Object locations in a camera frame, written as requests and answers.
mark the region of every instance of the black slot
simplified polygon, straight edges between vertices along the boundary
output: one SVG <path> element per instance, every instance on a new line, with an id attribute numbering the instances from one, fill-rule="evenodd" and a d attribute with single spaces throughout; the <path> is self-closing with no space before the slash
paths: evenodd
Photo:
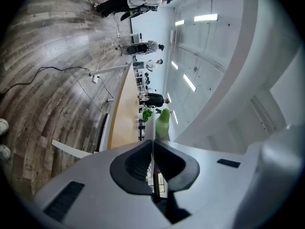
<path id="1" fill-rule="evenodd" d="M 78 183 L 75 181 L 70 182 L 46 207 L 44 213 L 54 220 L 61 222 L 84 186 L 85 185 L 83 183 Z"/>
<path id="2" fill-rule="evenodd" d="M 127 193 L 152 195 L 152 189 L 145 182 L 151 153 L 152 142 L 146 140 L 117 156 L 110 165 L 114 182 Z"/>
<path id="3" fill-rule="evenodd" d="M 225 166 L 230 166 L 230 167 L 233 167 L 233 168 L 238 168 L 239 165 L 240 165 L 240 162 L 235 162 L 235 161 L 232 161 L 232 160 L 227 160 L 227 159 L 223 159 L 221 158 L 220 160 L 217 161 L 217 163 L 219 164 L 222 164 L 222 165 L 225 165 Z"/>
<path id="4" fill-rule="evenodd" d="M 104 128 L 105 128 L 105 124 L 106 124 L 106 120 L 107 120 L 108 115 L 109 115 L 108 113 L 105 114 L 105 117 L 104 117 L 103 122 L 102 122 L 102 127 L 101 127 L 100 134 L 99 134 L 99 140 L 97 142 L 97 146 L 96 146 L 96 150 L 95 150 L 96 152 L 99 152 L 99 150 L 100 150 L 102 135 L 103 135 L 103 131 L 104 131 Z"/>

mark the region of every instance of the black vent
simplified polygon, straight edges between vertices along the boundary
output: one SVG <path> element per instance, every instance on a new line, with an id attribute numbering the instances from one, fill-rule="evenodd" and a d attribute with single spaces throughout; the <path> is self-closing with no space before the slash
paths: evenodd
<path id="1" fill-rule="evenodd" d="M 152 189 L 145 182 L 151 162 L 152 142 L 138 142 L 138 145 L 117 156 L 110 165 L 114 182 L 127 193 L 151 195 Z"/>
<path id="2" fill-rule="evenodd" d="M 129 175 L 138 179 L 139 181 L 145 181 L 147 169 L 151 162 L 151 153 L 151 147 L 146 146 L 129 156 L 125 162 L 125 169 Z"/>
<path id="3" fill-rule="evenodd" d="M 160 145 L 154 148 L 155 161 L 165 180 L 169 181 L 179 175 L 185 168 L 185 161 Z"/>
<path id="4" fill-rule="evenodd" d="M 83 183 L 70 182 L 47 206 L 44 213 L 54 220 L 62 221 L 84 186 Z"/>

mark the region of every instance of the white wall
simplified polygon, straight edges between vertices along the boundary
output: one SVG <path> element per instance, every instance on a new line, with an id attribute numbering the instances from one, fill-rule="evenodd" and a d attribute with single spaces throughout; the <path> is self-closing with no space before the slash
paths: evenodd
<path id="1" fill-rule="evenodd" d="M 305 59 L 300 47 L 289 67 L 271 88 L 287 124 L 305 123 Z"/>
<path id="2" fill-rule="evenodd" d="M 154 72 L 149 72 L 150 85 L 152 89 L 156 89 L 157 93 L 162 94 L 164 89 L 165 73 L 168 61 L 168 49 L 170 47 L 170 31 L 174 28 L 174 11 L 172 8 L 159 7 L 157 12 L 149 11 L 141 16 L 132 19 L 133 33 L 142 33 L 143 41 L 157 41 L 163 44 L 165 49 L 163 52 L 150 53 L 148 55 L 138 55 L 138 61 L 148 61 L 163 59 L 163 64 L 159 65 Z"/>
<path id="3" fill-rule="evenodd" d="M 176 27 L 177 46 L 171 60 L 180 68 L 169 66 L 165 87 L 172 99 L 169 108 L 175 110 L 179 121 L 178 125 L 171 125 L 171 140 L 194 121 L 218 89 L 239 39 L 243 6 L 244 0 L 188 0 L 179 4 L 176 20 L 185 20 L 185 24 Z M 209 13 L 218 13 L 219 20 L 194 23 L 194 16 Z M 196 92 L 187 85 L 183 74 L 197 87 Z"/>
<path id="4" fill-rule="evenodd" d="M 255 0 L 244 0 L 242 27 L 230 65 L 207 105 L 175 142 L 187 145 L 185 142 L 193 140 L 199 145 L 206 136 L 223 138 L 218 133 L 226 133 L 229 140 L 235 135 L 232 130 L 239 129 L 239 143 L 246 146 L 271 133 L 264 125 L 269 117 L 272 120 L 266 123 L 275 129 L 285 121 L 295 124 L 305 119 L 304 60 L 300 57 L 304 52 L 295 56 L 301 39 L 276 0 L 256 2 L 257 7 Z M 260 103 L 249 108 L 256 94 Z M 216 140 L 217 144 L 228 146 L 223 140 Z"/>

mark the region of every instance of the white panel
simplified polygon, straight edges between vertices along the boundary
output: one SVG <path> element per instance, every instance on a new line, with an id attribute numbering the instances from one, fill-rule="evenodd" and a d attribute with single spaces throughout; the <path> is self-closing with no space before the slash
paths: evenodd
<path id="1" fill-rule="evenodd" d="M 186 98 L 186 101 L 183 105 L 183 113 L 185 113 L 185 115 L 187 116 L 186 126 L 188 126 L 197 116 L 198 106 L 201 105 L 201 101 L 202 101 L 200 95 L 201 93 L 199 91 L 196 92 L 190 91 L 188 97 Z"/>
<path id="2" fill-rule="evenodd" d="M 282 77 L 270 90 L 287 124 L 297 125 L 305 122 L 304 64 L 302 46 Z"/>
<path id="3" fill-rule="evenodd" d="M 197 74 L 198 79 L 196 79 L 196 82 L 202 85 L 201 88 L 204 88 L 205 90 L 211 89 L 213 92 L 215 88 L 212 86 L 216 80 L 217 82 L 219 81 L 219 77 L 222 78 L 223 74 L 216 70 L 214 66 L 210 65 L 208 62 L 204 60 L 201 61 Z"/>
<path id="4" fill-rule="evenodd" d="M 213 0 L 213 13 L 219 14 L 219 20 L 211 22 L 216 25 L 216 31 L 209 34 L 213 41 L 205 53 L 227 68 L 239 36 L 243 0 Z"/>
<path id="5" fill-rule="evenodd" d="M 235 145 L 235 140 L 227 125 L 224 125 L 220 130 L 213 135 L 217 146 L 217 151 L 238 153 Z"/>
<path id="6" fill-rule="evenodd" d="M 235 120 L 228 122 L 228 128 L 233 137 L 237 153 L 245 154 L 248 146 L 244 141 L 244 137 L 238 122 Z"/>
<path id="7" fill-rule="evenodd" d="M 235 121 L 239 125 L 246 147 L 254 142 L 264 141 L 268 137 L 264 126 L 250 104 L 245 107 Z"/>
<path id="8" fill-rule="evenodd" d="M 205 150 L 214 150 L 212 147 L 214 145 L 214 138 L 211 136 L 203 136 L 199 143 L 197 143 L 198 140 L 191 140 L 192 147 L 205 149 Z"/>
<path id="9" fill-rule="evenodd" d="M 211 1 L 201 0 L 196 7 L 188 6 L 181 16 L 187 19 L 181 43 L 198 52 L 203 52 L 208 38 L 208 22 L 194 22 L 194 16 L 211 13 Z"/>

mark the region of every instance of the ceiling light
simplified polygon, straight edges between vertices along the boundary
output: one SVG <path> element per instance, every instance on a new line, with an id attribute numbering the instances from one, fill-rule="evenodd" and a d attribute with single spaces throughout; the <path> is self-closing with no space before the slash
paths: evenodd
<path id="1" fill-rule="evenodd" d="M 183 25 L 184 24 L 184 20 L 183 21 L 177 21 L 176 23 L 175 23 L 175 25 Z"/>
<path id="2" fill-rule="evenodd" d="M 217 21 L 218 20 L 218 14 L 206 14 L 206 15 L 200 15 L 196 16 L 194 18 L 194 21 Z"/>
<path id="3" fill-rule="evenodd" d="M 170 103 L 172 102 L 170 95 L 167 93 L 168 95 L 168 100 L 170 101 Z"/>
<path id="4" fill-rule="evenodd" d="M 178 124 L 177 116 L 176 116 L 176 113 L 175 113 L 175 111 L 174 111 L 174 110 L 173 110 L 173 115 L 175 116 L 176 123 Z"/>
<path id="5" fill-rule="evenodd" d="M 173 61 L 172 61 L 172 65 L 173 65 L 173 67 L 175 67 L 175 68 L 176 68 L 176 70 L 178 69 L 178 65 L 177 65 L 177 64 L 175 64 Z"/>
<path id="6" fill-rule="evenodd" d="M 189 84 L 189 86 L 191 87 L 192 91 L 195 92 L 196 91 L 196 87 L 194 86 L 194 84 L 191 82 L 191 80 L 184 74 L 183 78 L 186 80 L 186 82 Z"/>

